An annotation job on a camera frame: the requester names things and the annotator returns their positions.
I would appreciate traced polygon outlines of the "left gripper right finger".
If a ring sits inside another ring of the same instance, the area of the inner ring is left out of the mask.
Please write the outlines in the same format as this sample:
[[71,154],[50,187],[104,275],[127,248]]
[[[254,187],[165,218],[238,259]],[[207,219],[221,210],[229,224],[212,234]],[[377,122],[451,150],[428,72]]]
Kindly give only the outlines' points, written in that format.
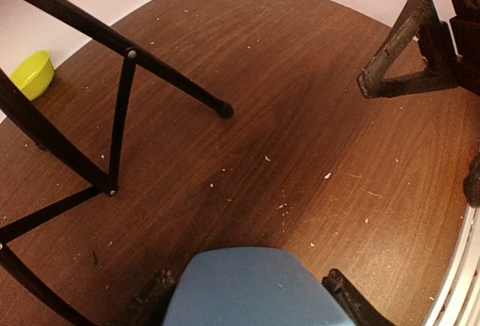
[[337,268],[331,269],[328,275],[322,278],[322,285],[355,325],[390,326],[390,321],[379,313]]

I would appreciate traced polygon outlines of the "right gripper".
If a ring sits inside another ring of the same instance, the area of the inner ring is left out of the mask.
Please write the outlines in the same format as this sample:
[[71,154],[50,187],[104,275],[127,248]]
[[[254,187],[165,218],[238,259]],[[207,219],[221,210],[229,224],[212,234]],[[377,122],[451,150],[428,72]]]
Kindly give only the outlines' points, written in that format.
[[357,78],[367,99],[451,88],[479,95],[479,0],[451,0],[448,23],[433,0],[407,0],[387,38]]

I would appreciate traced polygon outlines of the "blue metronome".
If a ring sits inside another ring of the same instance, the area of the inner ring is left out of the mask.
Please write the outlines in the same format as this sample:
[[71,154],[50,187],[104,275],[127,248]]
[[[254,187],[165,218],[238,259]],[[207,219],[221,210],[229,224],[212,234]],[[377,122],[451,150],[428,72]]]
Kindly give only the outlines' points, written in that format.
[[291,253],[230,247],[195,255],[164,325],[352,325],[352,319]]

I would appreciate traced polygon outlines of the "black music stand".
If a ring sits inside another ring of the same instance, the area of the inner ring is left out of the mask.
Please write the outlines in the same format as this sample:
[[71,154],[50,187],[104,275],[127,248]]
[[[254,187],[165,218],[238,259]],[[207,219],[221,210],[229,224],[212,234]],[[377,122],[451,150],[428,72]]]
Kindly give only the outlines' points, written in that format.
[[[154,0],[119,29],[212,94],[237,103],[222,58],[239,0]],[[88,43],[58,72],[38,108],[101,171],[108,169],[122,58]],[[163,303],[183,261],[170,259],[179,200],[203,181],[238,116],[207,106],[138,68],[133,81],[115,196],[98,194],[18,237],[10,250],[86,319],[115,325],[145,287]]]

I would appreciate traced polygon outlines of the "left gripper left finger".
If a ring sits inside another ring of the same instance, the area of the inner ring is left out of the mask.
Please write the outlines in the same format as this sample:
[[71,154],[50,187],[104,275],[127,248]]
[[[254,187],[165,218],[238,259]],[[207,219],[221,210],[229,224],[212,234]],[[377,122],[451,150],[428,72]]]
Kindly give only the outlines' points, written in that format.
[[158,271],[131,301],[123,325],[160,325],[176,288],[169,269]]

